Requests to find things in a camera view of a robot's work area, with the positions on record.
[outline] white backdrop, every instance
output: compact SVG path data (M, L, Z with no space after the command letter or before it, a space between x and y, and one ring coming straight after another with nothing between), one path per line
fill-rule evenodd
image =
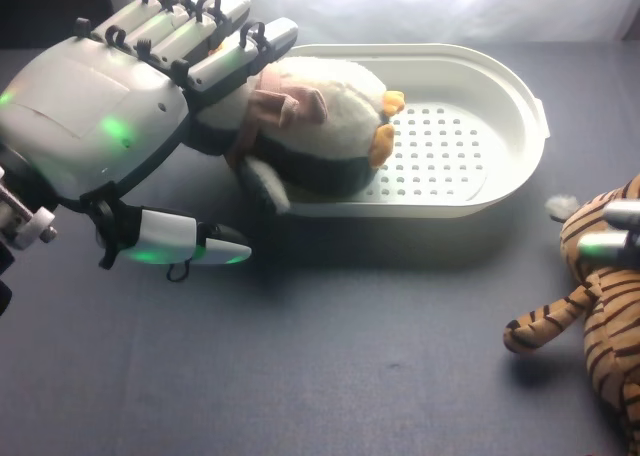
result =
M252 1L255 17L295 20L301 43L616 40L640 6L640 0Z

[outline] stuffed animal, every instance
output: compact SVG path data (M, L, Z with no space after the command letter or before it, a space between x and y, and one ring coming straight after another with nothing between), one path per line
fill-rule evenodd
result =
M573 214L564 204L570 200L550 200L547 209L552 218L565 220L560 248L580 286L566 298L511 321L504 331L507 349L527 353L584 314L589 378L598 396L620 415L630 455L640 448L640 271L595 268L580 260L577 244L586 233L608 229L603 208L610 201L639 197L640 175L623 188L596 196Z
M393 150L389 118L402 109L404 95L359 64L291 57L202 111L187 144L224 154L249 193L284 213L283 182L334 197L369 184Z

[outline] white pom-pom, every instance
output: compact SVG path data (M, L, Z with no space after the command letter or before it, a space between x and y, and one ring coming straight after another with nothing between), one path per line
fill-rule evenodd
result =
M544 207L551 219L564 223L580 208L580 203L575 196L560 194L550 197Z

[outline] white basket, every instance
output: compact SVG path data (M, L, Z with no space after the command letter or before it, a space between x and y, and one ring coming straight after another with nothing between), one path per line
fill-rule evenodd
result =
M460 46L312 45L289 56L355 61L405 93L395 148L349 199L292 190L302 216L454 218L518 189L538 166L549 128L540 100L489 56Z

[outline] gray tablecloth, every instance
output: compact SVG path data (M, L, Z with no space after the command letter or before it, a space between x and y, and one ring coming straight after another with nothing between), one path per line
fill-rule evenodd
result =
M542 99L552 136L531 180L475 216L263 220L223 161L181 147L128 202L237 227L256 251L170 284L99 269L89 220L58 210L58 240L4 278L0 454L623 454L578 325L524 360L501 335L573 287L546 198L640 169L640 46L477 49ZM0 53L0 86L34 54Z

